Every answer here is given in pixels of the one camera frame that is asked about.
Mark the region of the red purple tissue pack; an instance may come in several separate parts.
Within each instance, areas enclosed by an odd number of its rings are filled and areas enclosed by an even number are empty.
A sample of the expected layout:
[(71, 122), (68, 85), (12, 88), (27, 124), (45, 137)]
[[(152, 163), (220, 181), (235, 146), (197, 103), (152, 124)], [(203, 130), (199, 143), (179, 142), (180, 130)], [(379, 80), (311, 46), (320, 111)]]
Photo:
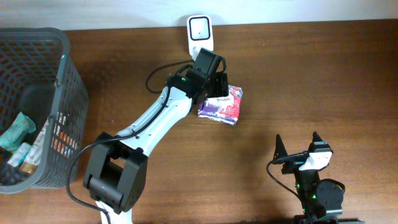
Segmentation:
[(228, 96), (207, 98), (199, 105), (198, 117), (234, 126), (238, 122), (242, 97), (241, 87), (229, 85)]

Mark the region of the green wipes pack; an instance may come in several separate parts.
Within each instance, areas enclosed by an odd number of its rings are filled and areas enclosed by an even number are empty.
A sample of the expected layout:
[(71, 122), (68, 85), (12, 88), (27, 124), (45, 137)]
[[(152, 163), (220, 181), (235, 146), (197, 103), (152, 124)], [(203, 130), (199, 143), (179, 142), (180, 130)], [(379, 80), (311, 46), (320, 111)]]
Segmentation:
[(11, 126), (1, 135), (1, 148), (15, 153), (24, 142), (24, 138), (35, 130), (35, 123), (20, 112)]

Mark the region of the white Pantene tube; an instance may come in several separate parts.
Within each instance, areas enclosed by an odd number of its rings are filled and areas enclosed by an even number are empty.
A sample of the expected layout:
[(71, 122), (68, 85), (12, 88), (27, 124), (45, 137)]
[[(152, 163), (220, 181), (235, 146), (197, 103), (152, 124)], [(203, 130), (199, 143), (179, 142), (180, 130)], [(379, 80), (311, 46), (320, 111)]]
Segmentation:
[(31, 146), (29, 152), (23, 160), (20, 167), (20, 171), (22, 171), (23, 173), (32, 175), (38, 168), (44, 148), (45, 132), (48, 125), (49, 120), (46, 120), (42, 129), (40, 130), (39, 135), (35, 139), (33, 145)]

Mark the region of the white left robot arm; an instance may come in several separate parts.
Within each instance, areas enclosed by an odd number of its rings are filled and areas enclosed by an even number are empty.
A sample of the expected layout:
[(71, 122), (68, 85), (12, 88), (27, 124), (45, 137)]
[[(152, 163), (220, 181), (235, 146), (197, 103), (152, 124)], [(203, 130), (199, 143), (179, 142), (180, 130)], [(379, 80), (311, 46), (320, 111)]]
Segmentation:
[(112, 136), (101, 133), (89, 145), (83, 186), (102, 223), (132, 223), (132, 208), (146, 185), (147, 162), (165, 134), (208, 98), (227, 96), (225, 59), (200, 53), (168, 77), (160, 96), (135, 122)]

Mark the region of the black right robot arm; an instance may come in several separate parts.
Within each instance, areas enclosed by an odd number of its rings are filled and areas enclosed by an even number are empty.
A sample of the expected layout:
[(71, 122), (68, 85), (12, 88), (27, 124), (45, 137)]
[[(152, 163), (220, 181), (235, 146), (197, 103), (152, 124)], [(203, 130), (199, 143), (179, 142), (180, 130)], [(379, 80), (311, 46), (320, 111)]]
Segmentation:
[[(343, 213), (342, 203), (346, 187), (333, 179), (321, 179), (319, 172), (330, 164), (333, 150), (317, 132), (313, 132), (312, 141), (306, 151), (288, 154), (280, 134), (275, 137), (275, 151), (266, 171), (270, 178), (300, 201), (303, 213), (293, 217), (294, 224), (351, 224), (362, 223), (362, 220), (339, 219)], [(290, 189), (270, 172), (270, 165), (281, 165), (281, 173), (293, 174), (295, 190)]]

